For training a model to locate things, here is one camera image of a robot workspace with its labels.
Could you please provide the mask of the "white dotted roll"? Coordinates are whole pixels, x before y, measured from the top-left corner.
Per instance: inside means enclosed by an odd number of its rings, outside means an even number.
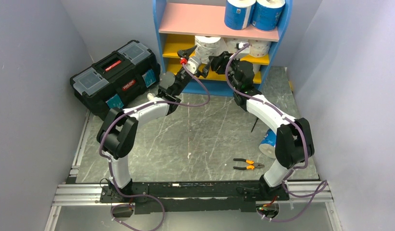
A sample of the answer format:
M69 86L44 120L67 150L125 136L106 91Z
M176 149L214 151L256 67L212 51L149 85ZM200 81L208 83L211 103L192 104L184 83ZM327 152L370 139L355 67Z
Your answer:
M238 39L238 38L224 38L227 52L233 54L242 48L243 45L249 42L248 39Z

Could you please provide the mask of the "blue cartoon roll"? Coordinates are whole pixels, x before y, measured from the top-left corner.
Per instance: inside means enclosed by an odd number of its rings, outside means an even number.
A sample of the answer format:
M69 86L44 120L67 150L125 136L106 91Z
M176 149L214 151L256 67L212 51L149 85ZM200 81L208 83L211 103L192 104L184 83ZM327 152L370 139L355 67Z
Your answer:
M261 31L274 30L285 4L285 0L257 0L251 25Z

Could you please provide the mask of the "plain white roll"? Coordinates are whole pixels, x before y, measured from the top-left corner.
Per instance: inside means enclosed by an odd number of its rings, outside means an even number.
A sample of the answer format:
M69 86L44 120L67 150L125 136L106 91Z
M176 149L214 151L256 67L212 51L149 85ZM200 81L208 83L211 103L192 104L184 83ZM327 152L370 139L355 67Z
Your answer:
M257 73L259 73L260 68L261 68L261 65L260 65L260 64L253 64L253 72L254 72L255 75L256 75Z

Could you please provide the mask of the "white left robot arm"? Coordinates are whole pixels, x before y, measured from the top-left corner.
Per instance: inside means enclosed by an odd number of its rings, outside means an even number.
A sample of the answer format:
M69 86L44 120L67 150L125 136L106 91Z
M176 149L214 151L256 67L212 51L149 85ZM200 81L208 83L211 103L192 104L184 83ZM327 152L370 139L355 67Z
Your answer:
M181 69L176 73L166 72L160 77L157 95L149 94L148 101L137 107L109 110L97 134L100 143L99 155L107 159L110 176L107 180L113 196L126 202L133 196L132 177L128 166L128 155L132 150L138 128L160 117L172 114L178 106L185 106L179 95L189 82L206 77L208 72L199 70L202 62L193 52L197 46L179 50Z

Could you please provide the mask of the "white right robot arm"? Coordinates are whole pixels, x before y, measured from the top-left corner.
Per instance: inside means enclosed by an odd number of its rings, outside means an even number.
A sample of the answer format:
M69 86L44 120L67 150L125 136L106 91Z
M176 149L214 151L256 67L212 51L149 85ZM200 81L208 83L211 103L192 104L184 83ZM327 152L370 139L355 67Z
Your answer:
M315 153L308 120L294 118L266 99L253 84L252 63L238 60L234 54L224 51L218 56L210 56L205 68L225 75L235 103L275 133L275 160L261 175L258 188L263 199L272 199L290 174L308 167L309 158Z

